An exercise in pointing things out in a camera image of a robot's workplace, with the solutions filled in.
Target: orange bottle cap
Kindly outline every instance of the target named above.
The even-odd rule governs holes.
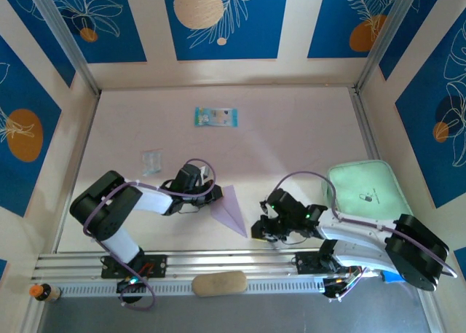
[[[40,284],[35,284],[29,289],[29,295],[35,298],[37,298],[42,293],[44,293],[44,287],[42,287]]]

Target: beige sponge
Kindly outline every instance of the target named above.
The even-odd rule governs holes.
[[[192,280],[192,290],[199,297],[242,293],[247,287],[248,279],[243,271],[210,273]]]

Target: light green pillow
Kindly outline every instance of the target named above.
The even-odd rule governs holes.
[[[336,165],[327,172],[336,188],[336,206],[342,213],[369,219],[397,219],[411,214],[391,167],[382,160]],[[327,204],[332,191],[323,183]]]

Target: purple triangle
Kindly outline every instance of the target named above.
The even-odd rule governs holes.
[[[210,205],[212,217],[241,236],[248,238],[245,221],[233,185],[223,188],[224,196]]]

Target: small plastic bag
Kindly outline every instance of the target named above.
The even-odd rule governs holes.
[[[212,125],[215,127],[236,128],[238,126],[238,110],[206,109],[204,107],[196,107],[194,125],[197,127]]]
[[[149,176],[162,170],[162,150],[142,151],[143,176]]]

